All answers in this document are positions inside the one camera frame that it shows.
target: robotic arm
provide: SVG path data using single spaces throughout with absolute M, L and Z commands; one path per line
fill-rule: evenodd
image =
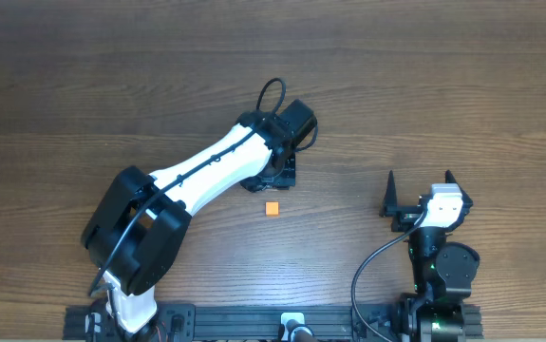
M 281 98 L 272 112 L 262 112 L 260 102 L 273 82 L 283 86 Z M 178 165 L 149 175 L 130 166 L 114 179 L 81 243 L 100 268 L 89 294 L 108 291 L 106 309 L 121 336 L 147 340 L 155 332 L 154 285 L 173 264 L 200 208 L 237 182 L 251 192 L 295 185 L 294 152 L 313 129 L 316 139 L 317 121 L 300 100 L 276 115 L 284 94 L 283 81 L 272 79 L 256 110 L 243 113 L 219 142 Z M 98 286 L 101 278 L 106 284 Z

